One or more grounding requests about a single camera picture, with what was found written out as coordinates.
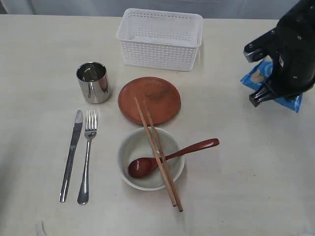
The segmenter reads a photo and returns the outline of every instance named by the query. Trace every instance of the wooden chopsticks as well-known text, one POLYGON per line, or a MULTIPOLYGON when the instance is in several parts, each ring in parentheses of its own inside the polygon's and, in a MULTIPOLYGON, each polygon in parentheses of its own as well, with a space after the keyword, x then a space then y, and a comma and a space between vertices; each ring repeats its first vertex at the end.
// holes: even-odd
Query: wooden chopsticks
POLYGON ((144 129, 146 131, 146 134, 148 136, 151 148, 152 148, 153 153, 154 153, 154 157, 157 160, 157 165, 158 165, 158 168, 159 168, 159 170, 161 172, 161 175, 162 175, 162 178, 164 180, 164 183, 165 183, 165 186, 166 186, 166 190, 167 190, 168 195, 169 195, 169 197, 171 199, 171 202, 172 202, 174 207, 178 206, 178 210, 180 212, 182 212, 183 211, 183 207, 182 207, 182 204, 181 204, 181 201, 180 201, 180 198, 179 198, 179 194, 178 194, 178 191, 177 191, 177 189, 175 187, 175 184, 174 184, 174 181, 173 181, 173 176, 172 176, 172 174, 170 172, 169 166, 168 166, 168 164, 166 162, 165 155, 164 155, 164 152, 163 152, 163 149, 162 149, 162 146, 161 146, 161 142, 160 142, 160 139, 158 137, 157 130, 154 127, 154 124, 153 124, 153 121, 152 121, 152 117, 151 117, 150 112, 148 110, 147 104, 145 103, 145 101, 143 101, 143 105, 145 107, 145 110, 146 110, 146 113, 147 113, 147 117, 148 117, 151 129, 153 131, 153 134, 154 134, 155 142, 157 144, 157 147, 159 149, 159 153, 160 153, 162 161, 163 161, 163 165, 162 165, 162 163, 160 161, 160 158, 158 156, 157 148, 156 148, 156 146, 154 144, 153 138, 152 138, 151 133, 150 133, 150 131, 148 129, 148 125, 147 125, 147 123, 146 123, 146 121, 144 119, 144 116, 142 114, 140 105, 139 105, 138 100, 137 100, 136 97, 134 98, 134 101, 136 103, 136 106, 137 106, 137 109, 138 109, 138 112, 139 112, 139 115, 140 115, 143 127, 144 127, 144 129))

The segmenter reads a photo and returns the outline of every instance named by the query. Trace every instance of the wooden plate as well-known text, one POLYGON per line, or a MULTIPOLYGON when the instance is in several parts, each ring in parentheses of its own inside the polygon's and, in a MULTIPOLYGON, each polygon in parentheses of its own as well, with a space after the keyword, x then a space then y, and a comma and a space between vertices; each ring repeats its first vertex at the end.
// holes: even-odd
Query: wooden plate
POLYGON ((129 120, 142 124, 134 98, 137 98, 146 116, 143 100, 149 108, 154 124, 172 119, 181 108, 181 97, 177 89, 168 81, 157 77, 141 77, 130 81, 119 93, 118 105, 121 112, 129 120))

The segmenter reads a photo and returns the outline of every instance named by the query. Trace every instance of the knife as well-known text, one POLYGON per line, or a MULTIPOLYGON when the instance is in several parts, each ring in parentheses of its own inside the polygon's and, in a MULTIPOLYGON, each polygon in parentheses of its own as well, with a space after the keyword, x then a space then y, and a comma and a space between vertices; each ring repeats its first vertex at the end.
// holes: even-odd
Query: knife
POLYGON ((82 124, 83 124, 83 114, 81 110, 78 110, 77 115, 75 117, 67 164, 65 166, 65 171, 64 171, 64 176, 63 176, 63 185, 61 187, 61 192, 60 192, 59 201, 61 203, 64 203, 67 198, 74 153, 75 153, 75 149, 77 147, 77 144, 80 138, 82 124))

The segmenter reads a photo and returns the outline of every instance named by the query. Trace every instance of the stainless steel cup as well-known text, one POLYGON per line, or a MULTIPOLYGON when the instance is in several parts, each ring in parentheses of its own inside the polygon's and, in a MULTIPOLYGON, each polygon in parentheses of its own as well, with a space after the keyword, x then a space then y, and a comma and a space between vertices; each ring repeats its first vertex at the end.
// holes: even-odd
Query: stainless steel cup
POLYGON ((77 69, 77 78, 86 101, 101 103, 110 96, 106 67, 98 62, 87 62, 77 69))

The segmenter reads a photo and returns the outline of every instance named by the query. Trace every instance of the basket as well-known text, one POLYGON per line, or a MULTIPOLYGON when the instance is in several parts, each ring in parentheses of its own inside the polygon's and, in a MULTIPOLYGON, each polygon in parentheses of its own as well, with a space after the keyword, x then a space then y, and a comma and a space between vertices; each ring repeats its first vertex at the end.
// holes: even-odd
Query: basket
POLYGON ((116 37, 126 65, 191 71, 201 45, 197 14, 129 8, 116 37))

